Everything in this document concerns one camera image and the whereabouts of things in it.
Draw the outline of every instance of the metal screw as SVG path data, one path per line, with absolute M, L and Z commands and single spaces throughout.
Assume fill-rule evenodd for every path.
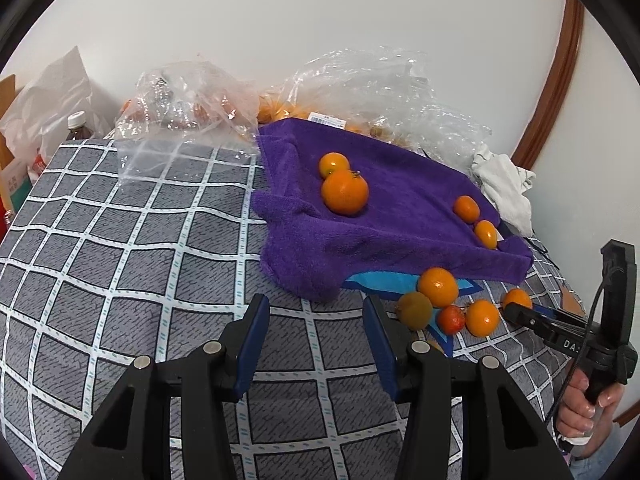
M 491 368 L 491 370 L 495 370 L 498 366 L 500 366 L 500 361 L 498 361 L 498 359 L 496 359 L 492 355 L 485 355 L 482 358 L 482 364 L 487 368 Z
M 208 343 L 204 343 L 202 349 L 205 354 L 217 354 L 222 350 L 222 345 L 219 341 L 209 341 Z
M 151 357 L 148 355 L 139 355 L 133 361 L 133 365 L 138 369 L 142 370 L 143 368 L 148 367 L 151 364 Z
M 411 343 L 411 350 L 413 350 L 417 354 L 426 354 L 429 350 L 431 350 L 431 347 L 426 341 L 418 340 Z

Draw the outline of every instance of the white cloth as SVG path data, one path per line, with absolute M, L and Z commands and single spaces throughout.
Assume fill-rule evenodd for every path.
M 531 189 L 533 171 L 517 167 L 508 155 L 496 155 L 483 144 L 471 163 L 471 173 L 480 181 L 480 191 L 520 236 L 533 236 L 531 202 L 522 194 Z

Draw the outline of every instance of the purple microfiber cloth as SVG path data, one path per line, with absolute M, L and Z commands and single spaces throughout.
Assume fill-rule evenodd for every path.
M 500 215 L 462 173 L 379 140 L 300 119 L 263 127 L 258 136 L 271 192 L 254 190 L 252 207 L 267 222 L 262 270 L 310 301 L 329 301 L 358 272 L 421 274 L 443 267 L 457 278 L 521 283 L 533 256 L 512 235 L 485 248 L 452 210 L 461 195 L 480 206 L 480 219 Z M 343 153 L 369 184 L 357 216 L 329 211 L 320 196 L 318 161 Z

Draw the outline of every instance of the barcode label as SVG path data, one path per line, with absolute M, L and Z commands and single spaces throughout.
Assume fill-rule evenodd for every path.
M 347 121 L 343 121 L 342 119 L 338 119 L 336 117 L 331 117 L 331 115 L 318 114 L 316 112 L 311 112 L 307 121 L 311 121 L 312 123 L 320 123 L 326 124 L 327 126 L 333 126 L 334 128 L 344 129 Z

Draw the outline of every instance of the bottle cap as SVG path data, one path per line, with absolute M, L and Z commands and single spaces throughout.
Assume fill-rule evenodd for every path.
M 84 126 L 86 123 L 86 114 L 84 112 L 76 112 L 75 114 L 69 115 L 66 123 L 70 130 Z

